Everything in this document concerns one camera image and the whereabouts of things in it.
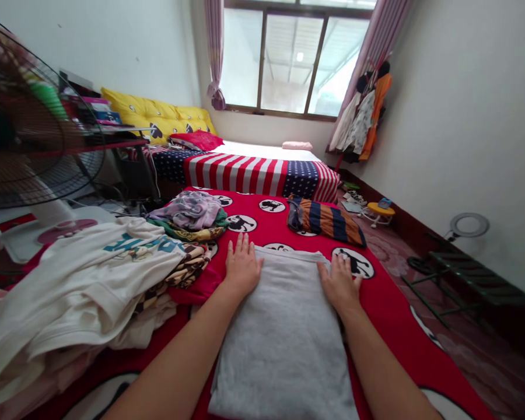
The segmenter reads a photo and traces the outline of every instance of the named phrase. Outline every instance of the pink rug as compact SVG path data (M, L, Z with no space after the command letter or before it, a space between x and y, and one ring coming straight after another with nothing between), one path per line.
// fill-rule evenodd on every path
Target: pink rug
M343 194L343 191L338 191L340 201L344 200ZM501 420L525 419L525 360L496 332L490 329L484 331L466 314L446 316L451 330L445 328L400 278L403 275L413 281L424 277L406 262L408 257L416 255L412 249L389 227L379 225L377 229L372 229L371 221L351 214L362 228L373 254L437 336L494 417ZM416 287L436 310L455 307L433 282L424 282Z

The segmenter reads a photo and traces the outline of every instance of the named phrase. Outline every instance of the red bedspread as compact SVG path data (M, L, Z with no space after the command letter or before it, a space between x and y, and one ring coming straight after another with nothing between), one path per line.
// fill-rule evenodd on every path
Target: red bedspread
M230 229L218 240L219 250L210 263L222 277L225 276L227 243L230 239L236 240L238 231L249 232L255 244L274 249L320 251L327 258L342 249L355 258L352 259L353 270L360 270L366 278L360 295L369 318L398 361L443 417L446 420L493 418L369 249L352 247L322 236L291 232L286 225L288 205L285 198L218 190L209 192L224 196L226 212L236 216ZM186 324L193 311L190 306L180 306L177 314L154 333L146 350L104 351L85 376L30 417L49 420L68 414L66 419L92 419L106 411ZM372 420L354 365L349 353L347 355L359 416L362 420ZM212 375L199 400L193 416L195 419L211 417L207 409Z

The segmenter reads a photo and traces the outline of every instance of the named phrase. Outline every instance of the shoe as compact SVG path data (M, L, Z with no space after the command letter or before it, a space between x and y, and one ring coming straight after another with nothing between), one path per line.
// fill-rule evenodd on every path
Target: shoe
M350 191L350 196L352 197L352 199L354 200L356 204L359 204L362 207L368 204L368 202L365 201L363 197L360 194L358 194L356 191Z

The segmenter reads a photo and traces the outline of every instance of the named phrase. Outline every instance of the hand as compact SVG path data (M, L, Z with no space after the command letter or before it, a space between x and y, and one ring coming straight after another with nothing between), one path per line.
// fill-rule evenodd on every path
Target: hand
M360 285L363 277L358 275L352 280L350 259L343 255L333 255L331 258L331 274L322 262L317 263L321 284L328 301L340 316L346 312L361 310Z
M226 278L224 284L229 285L230 289L238 292L243 299L257 286L261 278L264 258L257 261L255 256L255 244L249 243L249 234L237 235L237 245L233 251L233 243L227 246L226 259Z

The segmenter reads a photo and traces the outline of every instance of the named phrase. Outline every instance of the purple clothing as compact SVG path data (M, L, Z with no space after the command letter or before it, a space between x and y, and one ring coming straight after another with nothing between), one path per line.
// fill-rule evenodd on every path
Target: purple clothing
M203 191L183 191L166 207L154 210L148 217L172 220L180 228L201 230L214 224L222 203Z

